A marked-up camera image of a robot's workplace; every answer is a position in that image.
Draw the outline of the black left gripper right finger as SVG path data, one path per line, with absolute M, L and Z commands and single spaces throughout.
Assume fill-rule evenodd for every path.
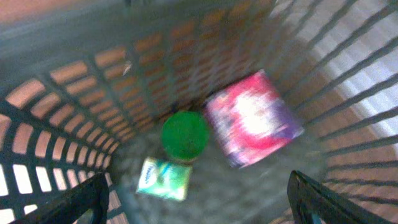
M 287 195 L 296 223 L 390 223 L 351 199 L 378 205 L 395 204 L 393 198 L 338 193 L 299 170 L 290 173 Z

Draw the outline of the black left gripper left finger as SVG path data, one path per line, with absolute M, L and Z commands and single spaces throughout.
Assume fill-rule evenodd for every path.
M 90 222 L 104 224 L 107 221 L 108 207 L 109 187 L 105 174 L 100 172 L 13 222 L 74 223 L 86 211 L 91 210 L 93 214 Z

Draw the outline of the small green tissue pack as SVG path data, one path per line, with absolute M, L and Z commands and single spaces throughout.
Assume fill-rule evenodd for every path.
M 184 201 L 191 173 L 192 166 L 147 157 L 142 165 L 136 192 Z

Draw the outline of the red purple snack pack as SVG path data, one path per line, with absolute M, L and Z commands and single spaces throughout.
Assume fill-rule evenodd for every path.
M 238 169 L 304 133 L 263 69 L 209 96 L 205 114 L 230 165 Z

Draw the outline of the green lid jar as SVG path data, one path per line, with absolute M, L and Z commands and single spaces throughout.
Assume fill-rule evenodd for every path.
M 204 117 L 194 111 L 170 116 L 161 131 L 166 155 L 175 161 L 191 162 L 205 150 L 210 134 Z

